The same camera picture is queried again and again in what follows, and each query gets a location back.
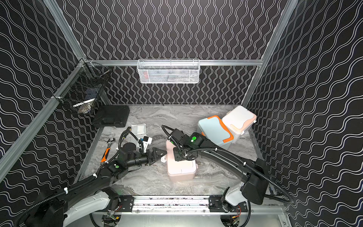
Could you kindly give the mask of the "white gauze packet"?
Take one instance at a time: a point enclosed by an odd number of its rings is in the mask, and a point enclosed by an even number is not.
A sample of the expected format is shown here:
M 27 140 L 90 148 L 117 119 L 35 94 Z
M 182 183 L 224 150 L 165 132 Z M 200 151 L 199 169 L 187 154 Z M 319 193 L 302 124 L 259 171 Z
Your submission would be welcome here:
M 146 135 L 147 125 L 146 124 L 133 124 L 131 125 L 131 132 L 134 135 Z
M 144 138 L 145 136 L 147 136 L 147 134 L 146 134 L 146 133 L 142 133 L 142 134 L 135 134 L 135 136 L 136 136 L 136 138 L 137 138 L 138 140 L 143 140 L 143 138 Z

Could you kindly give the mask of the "blue orange first aid box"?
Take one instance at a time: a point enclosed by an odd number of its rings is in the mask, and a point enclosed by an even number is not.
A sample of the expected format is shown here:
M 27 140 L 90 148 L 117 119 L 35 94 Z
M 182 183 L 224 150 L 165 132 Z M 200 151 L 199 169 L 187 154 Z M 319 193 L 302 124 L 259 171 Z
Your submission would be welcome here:
M 232 133 L 217 115 L 199 120 L 197 132 L 226 150 L 234 140 Z

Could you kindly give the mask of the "white pink first aid box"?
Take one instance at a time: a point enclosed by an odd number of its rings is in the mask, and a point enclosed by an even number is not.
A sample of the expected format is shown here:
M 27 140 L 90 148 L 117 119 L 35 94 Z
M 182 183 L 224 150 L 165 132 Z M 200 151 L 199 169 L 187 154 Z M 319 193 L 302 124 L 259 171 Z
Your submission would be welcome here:
M 222 122 L 233 135 L 232 143 L 236 143 L 256 121 L 257 116 L 243 106 L 237 106 L 222 118 Z

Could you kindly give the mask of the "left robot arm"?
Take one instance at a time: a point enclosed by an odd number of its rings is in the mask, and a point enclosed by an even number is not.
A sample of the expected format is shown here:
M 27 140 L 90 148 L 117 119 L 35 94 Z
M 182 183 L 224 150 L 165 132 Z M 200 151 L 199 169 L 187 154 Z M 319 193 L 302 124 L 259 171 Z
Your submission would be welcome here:
M 125 130 L 117 152 L 91 176 L 52 194 L 40 194 L 35 203 L 17 216 L 14 226 L 66 227 L 95 211 L 116 211 L 123 207 L 118 193 L 111 188 L 125 177 L 133 166 L 152 165 L 167 154 L 165 150 L 145 149 L 143 140 Z

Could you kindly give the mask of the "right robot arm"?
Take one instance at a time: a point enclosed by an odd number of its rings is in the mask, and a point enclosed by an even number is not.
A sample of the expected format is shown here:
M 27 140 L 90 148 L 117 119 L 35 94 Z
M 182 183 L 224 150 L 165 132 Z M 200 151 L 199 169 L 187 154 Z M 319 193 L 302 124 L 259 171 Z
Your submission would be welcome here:
M 293 197 L 265 173 L 265 161 L 255 161 L 238 156 L 213 143 L 198 132 L 187 135 L 179 129 L 161 126 L 168 140 L 175 146 L 175 161 L 193 161 L 198 157 L 208 159 L 233 173 L 241 183 L 227 189 L 224 198 L 227 203 L 236 205 L 249 201 L 263 204 L 265 198 L 282 203 L 294 204 Z

